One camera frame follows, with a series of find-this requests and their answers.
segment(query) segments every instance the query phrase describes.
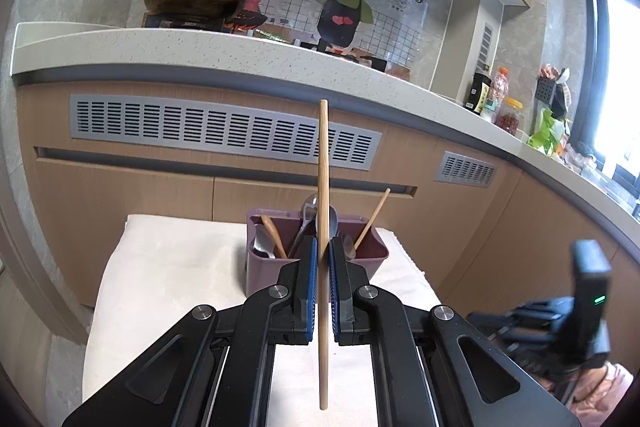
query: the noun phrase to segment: jar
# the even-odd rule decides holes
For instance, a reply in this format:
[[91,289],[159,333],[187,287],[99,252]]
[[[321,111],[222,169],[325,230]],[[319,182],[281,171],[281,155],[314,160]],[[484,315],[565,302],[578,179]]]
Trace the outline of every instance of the jar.
[[509,134],[516,136],[516,131],[520,122],[522,121],[522,104],[514,98],[508,96],[502,100],[500,106],[500,114],[495,124],[502,130],[507,131]]

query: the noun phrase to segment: blue gripper pad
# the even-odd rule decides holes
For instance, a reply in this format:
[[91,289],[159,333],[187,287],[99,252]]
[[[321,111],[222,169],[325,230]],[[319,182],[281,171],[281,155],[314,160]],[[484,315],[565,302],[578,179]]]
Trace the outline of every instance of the blue gripper pad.
[[316,275],[318,273],[318,241],[314,238],[309,260],[309,282],[306,286],[306,339],[311,342],[316,326]]
[[334,341],[338,342],[340,335],[340,299],[338,298],[338,278],[335,270],[334,245],[329,245],[329,290],[331,291],[331,318],[334,325]]

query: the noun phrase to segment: bottle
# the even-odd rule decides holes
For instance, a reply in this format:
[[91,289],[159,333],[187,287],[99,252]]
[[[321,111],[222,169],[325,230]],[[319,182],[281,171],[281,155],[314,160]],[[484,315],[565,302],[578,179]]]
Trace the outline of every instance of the bottle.
[[522,121],[522,103],[514,98],[504,97],[500,106],[500,116],[495,124],[509,134],[516,136],[516,131]]
[[478,69],[478,71],[476,71],[473,82],[471,83],[471,90],[469,90],[469,95],[466,97],[465,107],[476,114],[480,114],[482,111],[484,101],[491,87],[491,78],[489,77],[488,70],[489,66],[485,64],[482,70]]
[[495,75],[494,81],[489,88],[489,94],[484,101],[484,107],[480,113],[480,116],[491,123],[495,123],[498,117],[498,110],[502,100],[507,96],[509,90],[509,81],[507,75],[509,70],[507,68],[499,68],[498,73]]

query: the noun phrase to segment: wooden chopstick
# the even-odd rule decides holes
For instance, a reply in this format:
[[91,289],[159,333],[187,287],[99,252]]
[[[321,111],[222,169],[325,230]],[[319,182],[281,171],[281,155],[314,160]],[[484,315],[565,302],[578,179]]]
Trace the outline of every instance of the wooden chopstick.
[[367,235],[367,232],[369,232],[369,229],[371,228],[371,225],[373,225],[373,220],[376,219],[376,216],[378,215],[378,213],[380,211],[380,208],[382,208],[382,204],[385,202],[386,197],[389,195],[389,192],[391,192],[390,188],[385,190],[385,193],[382,195],[382,197],[380,198],[380,201],[378,202],[378,206],[373,211],[373,214],[371,214],[371,217],[369,217],[369,222],[367,223],[367,226],[364,227],[364,230],[362,230],[362,233],[360,234],[360,237],[354,243],[353,248],[355,248],[356,250],[360,246],[360,243],[364,239],[364,236]]
[[318,151],[318,383],[320,409],[329,407],[329,122],[326,100],[320,100]]

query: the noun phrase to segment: window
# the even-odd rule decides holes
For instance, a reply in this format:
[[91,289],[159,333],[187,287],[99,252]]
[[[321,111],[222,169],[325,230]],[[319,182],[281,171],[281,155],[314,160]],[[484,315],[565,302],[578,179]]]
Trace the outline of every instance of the window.
[[640,174],[640,0],[587,0],[587,49],[571,142],[611,176]]

